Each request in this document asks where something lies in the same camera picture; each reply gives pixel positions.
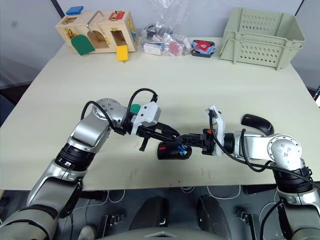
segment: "plastic bag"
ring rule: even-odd
[[[156,21],[142,31],[141,50],[159,56],[187,55],[188,0],[151,0]]]

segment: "black handheld object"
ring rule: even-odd
[[[162,141],[158,145],[157,156],[159,160],[185,160],[192,154],[190,146],[182,146],[176,141]]]
[[[259,129],[267,136],[275,133],[274,126],[268,120],[260,116],[246,114],[243,116],[241,124],[244,126]]]

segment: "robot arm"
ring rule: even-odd
[[[213,122],[219,126],[217,119],[221,116],[218,112],[213,116]],[[234,134],[233,154],[238,158],[244,157],[241,135],[240,131]],[[294,137],[285,134],[264,136],[258,132],[246,132],[243,138],[248,159],[272,161],[272,167],[311,179],[312,172],[301,158],[301,144]],[[273,174],[282,200],[277,209],[283,236],[292,240],[320,239],[320,196],[317,188],[312,185],[311,180],[305,181],[277,170],[273,170]]]
[[[143,137],[144,148],[149,138],[167,141],[174,140],[174,135],[178,135],[169,126],[158,123],[161,111],[154,101],[142,106],[139,117],[131,113],[128,126],[125,124],[126,107],[110,98],[96,103],[107,112],[115,132],[123,135],[131,132]],[[0,225],[1,239],[53,239],[58,218],[68,216],[73,210],[82,191],[82,179],[110,135],[112,126],[105,114],[95,105],[77,124],[57,157],[30,191],[26,208],[15,212]],[[173,135],[156,132],[157,128],[172,130],[169,133]]]
[[[122,135],[129,132],[144,138],[141,151],[149,138],[155,138],[200,147],[203,154],[220,156],[223,151],[215,147],[216,139],[228,148],[229,153],[243,157],[240,133],[236,132],[235,137],[232,133],[224,134],[225,125],[214,106],[208,108],[207,113],[214,112],[213,122],[217,130],[213,131],[217,133],[217,138],[213,138],[210,129],[204,129],[203,134],[180,136],[173,128],[158,122],[161,110],[154,101],[143,105],[137,114],[131,113],[130,116],[127,109],[113,99],[104,98],[96,103],[99,107],[94,106],[90,114],[78,123],[65,146],[37,181],[28,196],[26,208],[20,209],[0,225],[1,239],[53,239],[58,218],[68,216],[73,210],[82,191],[82,179],[112,129]],[[301,145],[293,137],[283,134],[266,137],[247,132],[244,142],[249,159],[270,160],[276,167],[310,178],[311,171],[300,158]],[[290,174],[276,170],[273,174],[282,199],[278,212],[283,235],[293,240],[320,236],[320,197],[316,188],[310,182]]]

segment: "plastic basket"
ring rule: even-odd
[[[305,41],[293,15],[235,8],[223,33],[220,59],[278,70],[291,62]]]

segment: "white table surface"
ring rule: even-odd
[[[66,45],[58,51],[0,128],[0,189],[30,190],[55,158],[89,100],[113,98],[128,104],[139,88],[159,94],[160,122],[181,134],[201,133],[215,104],[227,132],[241,130],[250,113],[268,119],[276,133],[295,136],[302,157],[320,180],[320,110],[291,65],[274,68],[219,60],[221,38],[211,58],[164,57],[130,53],[126,63],[115,53],[79,56]],[[148,93],[136,103],[150,100]],[[157,160],[159,141],[111,133],[83,180],[85,190],[142,189],[205,185],[274,183],[273,173],[255,173],[227,156],[202,155],[193,148],[187,160]]]

